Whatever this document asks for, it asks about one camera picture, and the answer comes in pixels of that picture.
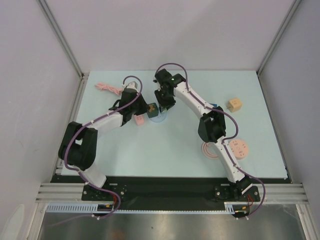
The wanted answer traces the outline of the dark green cube socket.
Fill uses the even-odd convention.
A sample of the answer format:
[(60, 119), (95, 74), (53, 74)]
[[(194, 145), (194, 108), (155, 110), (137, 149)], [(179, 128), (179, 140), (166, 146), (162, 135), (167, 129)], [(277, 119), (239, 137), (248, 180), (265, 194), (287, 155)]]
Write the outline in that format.
[(159, 108), (155, 102), (150, 103), (148, 105), (148, 111), (147, 111), (147, 116), (151, 118), (155, 118), (159, 115)]

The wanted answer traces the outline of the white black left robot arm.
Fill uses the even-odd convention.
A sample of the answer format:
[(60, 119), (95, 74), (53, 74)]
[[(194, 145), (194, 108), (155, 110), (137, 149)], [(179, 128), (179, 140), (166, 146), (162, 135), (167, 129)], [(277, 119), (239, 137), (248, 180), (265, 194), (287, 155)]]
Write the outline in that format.
[(105, 184), (107, 177), (95, 164), (98, 139), (107, 132), (124, 126), (133, 115), (142, 115), (149, 110), (143, 96), (134, 89), (125, 89), (109, 111), (97, 119), (81, 124), (75, 121), (67, 125), (58, 157), (65, 167), (76, 171), (93, 188), (100, 200), (110, 196), (111, 188)]

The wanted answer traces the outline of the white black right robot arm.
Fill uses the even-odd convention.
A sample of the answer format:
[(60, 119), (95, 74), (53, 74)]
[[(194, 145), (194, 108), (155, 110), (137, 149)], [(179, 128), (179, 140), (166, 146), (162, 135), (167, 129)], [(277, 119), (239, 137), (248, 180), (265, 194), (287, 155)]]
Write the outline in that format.
[(204, 101), (191, 89), (187, 79), (181, 74), (171, 75), (166, 69), (161, 69), (155, 73), (153, 81), (158, 84), (158, 89), (154, 91), (154, 94), (160, 112), (171, 109), (176, 103), (175, 99), (178, 98), (198, 117), (199, 137), (203, 142), (211, 143), (227, 172), (227, 179), (232, 186), (231, 196), (237, 201), (242, 201), (248, 196), (253, 183), (241, 169), (229, 147), (226, 138), (226, 113), (221, 107), (214, 107)]

